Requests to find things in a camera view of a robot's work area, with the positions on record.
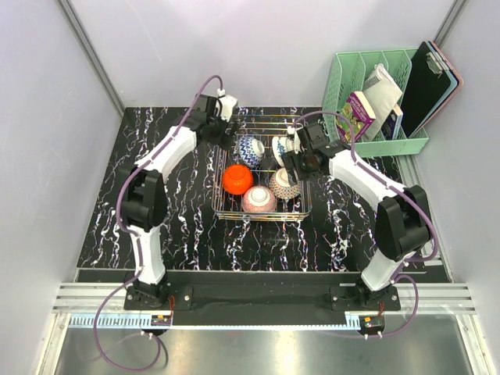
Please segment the blue white patterned bowl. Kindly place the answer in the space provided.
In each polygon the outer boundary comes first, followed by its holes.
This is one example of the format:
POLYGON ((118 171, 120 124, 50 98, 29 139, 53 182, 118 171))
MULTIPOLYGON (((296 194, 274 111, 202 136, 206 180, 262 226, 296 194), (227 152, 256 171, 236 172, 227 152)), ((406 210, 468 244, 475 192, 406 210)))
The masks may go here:
POLYGON ((271 141, 273 156, 280 167, 284 167, 283 155, 294 150, 294 142, 289 137, 274 136, 271 141))

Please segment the red floral patterned bowl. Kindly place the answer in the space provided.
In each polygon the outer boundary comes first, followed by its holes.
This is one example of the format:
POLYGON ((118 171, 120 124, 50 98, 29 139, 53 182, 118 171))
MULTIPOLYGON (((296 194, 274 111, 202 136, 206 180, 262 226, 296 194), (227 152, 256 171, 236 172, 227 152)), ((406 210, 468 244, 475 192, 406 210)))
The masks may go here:
POLYGON ((273 213, 277 208, 277 199, 273 192, 263 186, 248 189, 242 200, 242 209, 247 213, 273 213))

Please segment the chrome wire dish rack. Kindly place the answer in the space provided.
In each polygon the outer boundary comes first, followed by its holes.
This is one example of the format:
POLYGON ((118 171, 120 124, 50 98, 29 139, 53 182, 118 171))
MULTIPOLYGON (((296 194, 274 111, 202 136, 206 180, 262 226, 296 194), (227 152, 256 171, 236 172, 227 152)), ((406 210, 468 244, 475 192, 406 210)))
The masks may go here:
MULTIPOLYGON (((272 137, 285 136, 287 128, 294 120, 290 115, 236 115, 240 127, 234 134, 238 141, 244 136, 252 136, 261 141, 265 153, 260 165, 252 170, 255 186, 268 187, 274 172, 279 169, 277 160, 271 150, 272 137)), ((234 164, 241 164, 235 146, 226 151, 219 146, 215 147, 214 182, 212 187, 212 209, 220 219, 224 220, 253 220, 253 221, 281 221, 298 222, 304 220, 312 210, 310 183, 302 181, 298 184, 300 194, 295 198, 277 200, 274 212, 245 212, 242 208, 243 197, 232 195, 223 189, 223 173, 226 168, 234 164)))

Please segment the orange glossy bowl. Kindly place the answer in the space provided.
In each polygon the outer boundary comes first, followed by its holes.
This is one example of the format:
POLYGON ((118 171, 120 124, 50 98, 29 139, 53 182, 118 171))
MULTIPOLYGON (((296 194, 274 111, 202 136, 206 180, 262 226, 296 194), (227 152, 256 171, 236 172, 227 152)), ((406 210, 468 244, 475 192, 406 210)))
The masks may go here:
POLYGON ((232 195, 243 195, 253 186, 252 171, 244 165, 235 164, 223 172, 223 189, 232 195))

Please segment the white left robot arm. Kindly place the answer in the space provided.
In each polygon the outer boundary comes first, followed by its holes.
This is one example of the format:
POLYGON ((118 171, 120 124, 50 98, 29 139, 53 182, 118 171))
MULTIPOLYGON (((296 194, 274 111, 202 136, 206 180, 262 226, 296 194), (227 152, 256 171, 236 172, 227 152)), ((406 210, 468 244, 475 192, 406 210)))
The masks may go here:
POLYGON ((165 183, 182 159, 199 144, 229 149, 238 128, 231 123, 238 100, 219 89, 215 97, 199 95, 186 113, 175 119, 167 135, 124 172, 116 203, 116 222, 130 235, 136 269, 127 283, 127 298, 161 309, 169 291, 163 262, 160 226, 167 214, 165 183))

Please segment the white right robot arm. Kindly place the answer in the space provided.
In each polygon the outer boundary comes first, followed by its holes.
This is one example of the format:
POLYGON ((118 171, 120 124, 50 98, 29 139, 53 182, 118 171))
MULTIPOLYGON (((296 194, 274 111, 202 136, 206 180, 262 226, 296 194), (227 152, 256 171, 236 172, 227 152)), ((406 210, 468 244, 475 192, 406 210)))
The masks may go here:
POLYGON ((345 143, 328 141, 320 125, 289 126, 282 155, 291 184, 329 175, 348 185, 375 211, 377 250, 348 297, 362 309, 380 304, 396 275, 432 238, 425 190, 406 187, 374 169, 345 143))

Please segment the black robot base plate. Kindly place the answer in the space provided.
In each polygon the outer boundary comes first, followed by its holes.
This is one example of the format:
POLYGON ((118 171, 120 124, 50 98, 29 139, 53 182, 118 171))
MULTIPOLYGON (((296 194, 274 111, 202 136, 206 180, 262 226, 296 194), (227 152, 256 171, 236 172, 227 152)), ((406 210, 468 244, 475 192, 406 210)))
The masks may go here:
POLYGON ((175 327, 326 326, 345 324, 346 313, 396 313, 397 289, 388 287, 371 299, 356 296, 359 273, 168 271, 161 297, 152 301, 134 286, 124 308, 164 311, 173 308, 175 327))

